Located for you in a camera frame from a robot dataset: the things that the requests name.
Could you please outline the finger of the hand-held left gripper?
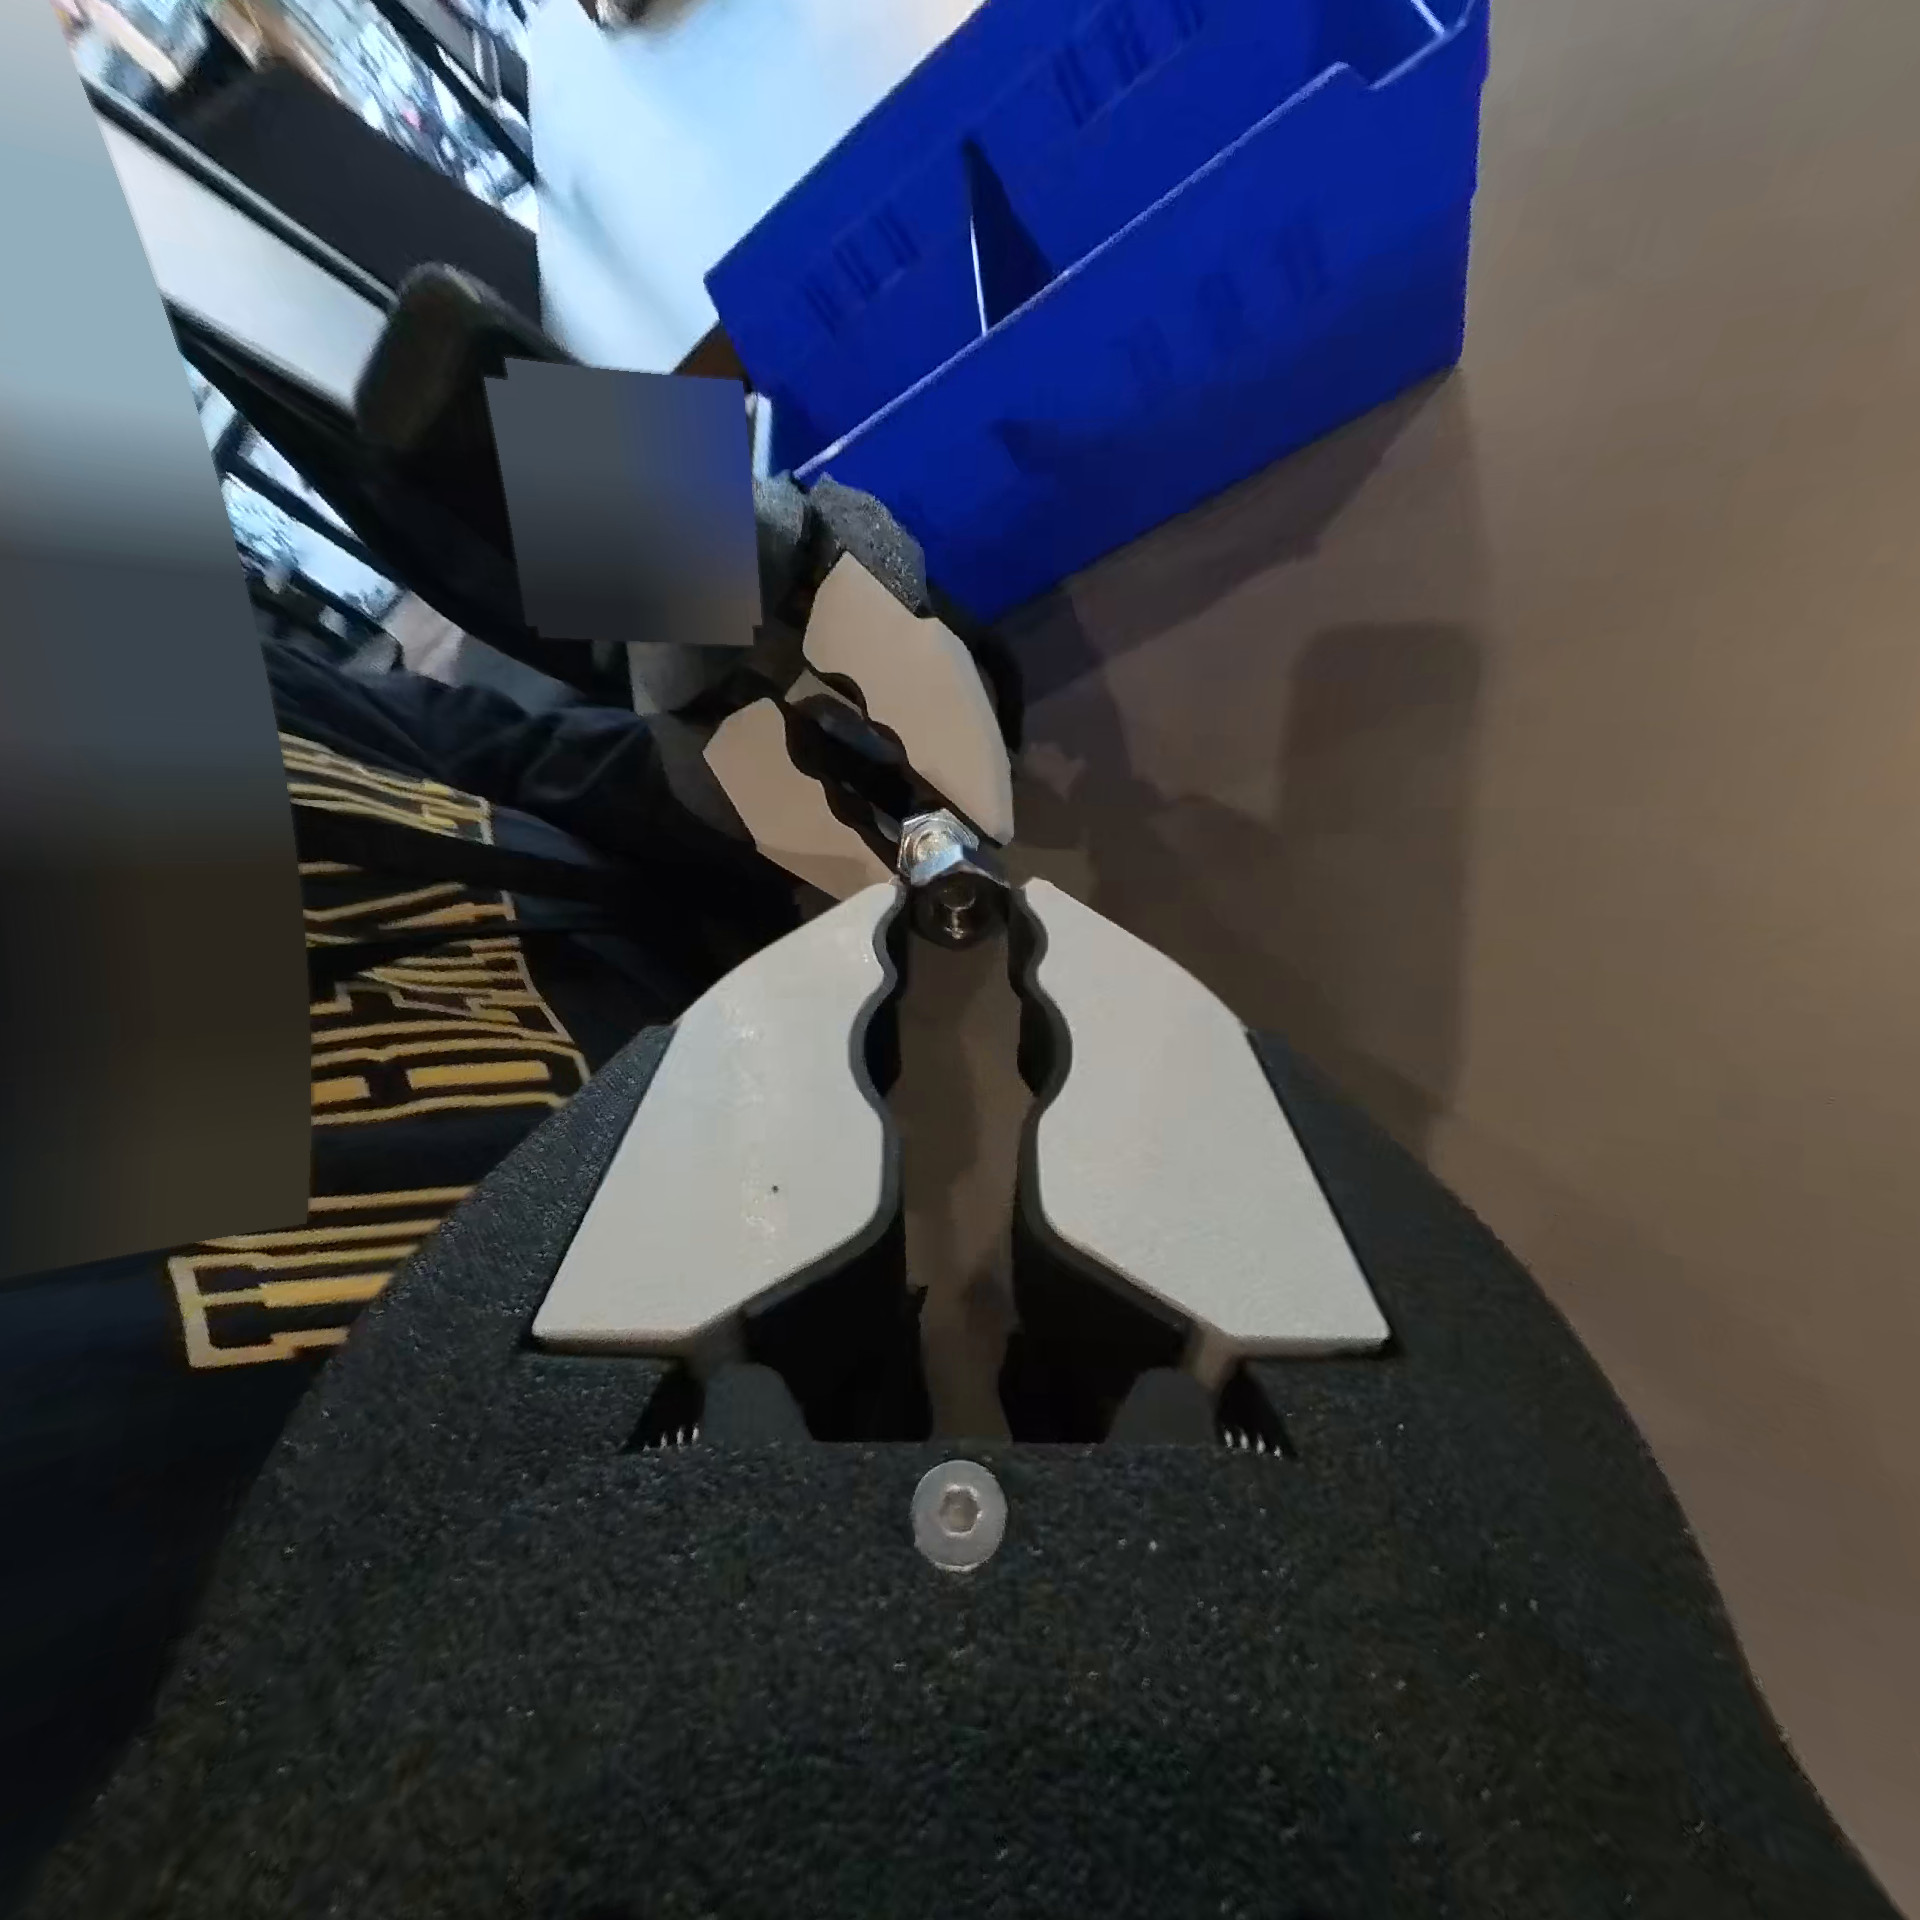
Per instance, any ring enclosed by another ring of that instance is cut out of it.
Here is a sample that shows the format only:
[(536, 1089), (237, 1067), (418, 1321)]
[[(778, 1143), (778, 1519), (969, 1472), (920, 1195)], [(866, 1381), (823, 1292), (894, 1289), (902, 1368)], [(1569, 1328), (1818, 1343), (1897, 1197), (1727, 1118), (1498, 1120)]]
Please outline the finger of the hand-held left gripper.
[(835, 902), (897, 891), (896, 823), (814, 713), (762, 694), (718, 725), (704, 760), (753, 848), (791, 879)]
[(856, 709), (879, 747), (897, 821), (943, 809), (986, 846), (1017, 835), (1011, 753), (966, 644), (874, 571), (835, 558), (807, 612), (807, 672)]

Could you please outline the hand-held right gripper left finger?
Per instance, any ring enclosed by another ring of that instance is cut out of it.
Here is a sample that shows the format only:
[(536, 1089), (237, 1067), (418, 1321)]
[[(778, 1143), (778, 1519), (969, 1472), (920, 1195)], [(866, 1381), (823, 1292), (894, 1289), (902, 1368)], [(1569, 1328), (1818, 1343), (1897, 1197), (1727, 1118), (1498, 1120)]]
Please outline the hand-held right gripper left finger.
[(711, 1361), (803, 1326), (899, 1219), (867, 1039), (899, 977), (886, 879), (722, 975), (674, 1021), (533, 1321), (552, 1353)]

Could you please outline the dark sweatshirt with yellow print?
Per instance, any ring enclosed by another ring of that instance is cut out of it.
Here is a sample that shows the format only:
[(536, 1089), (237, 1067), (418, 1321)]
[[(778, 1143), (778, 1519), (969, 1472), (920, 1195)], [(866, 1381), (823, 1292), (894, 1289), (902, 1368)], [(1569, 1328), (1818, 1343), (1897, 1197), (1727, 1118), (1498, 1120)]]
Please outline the dark sweatshirt with yellow print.
[[(487, 844), (488, 804), (280, 753)], [(727, 933), (302, 860), (295, 1227), (5, 1284), (5, 1915), (711, 1915), (835, 1836), (899, 1222), (711, 1361), (533, 1321)]]

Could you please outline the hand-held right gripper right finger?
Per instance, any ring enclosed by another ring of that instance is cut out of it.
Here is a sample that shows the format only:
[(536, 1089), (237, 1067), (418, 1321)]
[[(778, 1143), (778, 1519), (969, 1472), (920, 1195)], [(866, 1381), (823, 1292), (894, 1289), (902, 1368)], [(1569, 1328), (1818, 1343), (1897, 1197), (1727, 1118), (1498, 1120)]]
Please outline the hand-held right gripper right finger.
[(1027, 992), (1062, 1038), (1040, 1092), (1040, 1238), (1171, 1333), (1190, 1374), (1377, 1353), (1389, 1328), (1249, 1029), (1049, 879), (1021, 893)]

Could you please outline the blue plastic divided bin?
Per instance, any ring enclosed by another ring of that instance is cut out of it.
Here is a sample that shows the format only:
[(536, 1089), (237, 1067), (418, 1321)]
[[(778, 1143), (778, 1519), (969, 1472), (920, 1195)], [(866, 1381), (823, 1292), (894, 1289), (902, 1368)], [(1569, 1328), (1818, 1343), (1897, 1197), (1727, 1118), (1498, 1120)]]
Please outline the blue plastic divided bin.
[(973, 616), (1450, 367), (1488, 5), (978, 7), (706, 273)]

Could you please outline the person's left forearm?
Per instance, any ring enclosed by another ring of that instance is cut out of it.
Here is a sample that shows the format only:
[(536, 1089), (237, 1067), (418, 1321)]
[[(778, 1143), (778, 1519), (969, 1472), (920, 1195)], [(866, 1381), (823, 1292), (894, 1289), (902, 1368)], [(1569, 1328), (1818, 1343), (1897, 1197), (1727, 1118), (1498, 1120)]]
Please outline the person's left forearm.
[(473, 844), (302, 800), (304, 860), (603, 904), (629, 920), (680, 904), (757, 940), (799, 920), (792, 881), (749, 837), (686, 804), (632, 710), (526, 710), (491, 687), (362, 676), (273, 639), (263, 659), (290, 747), (341, 753), (407, 792), (431, 784), (446, 800), (487, 801), (491, 839)]

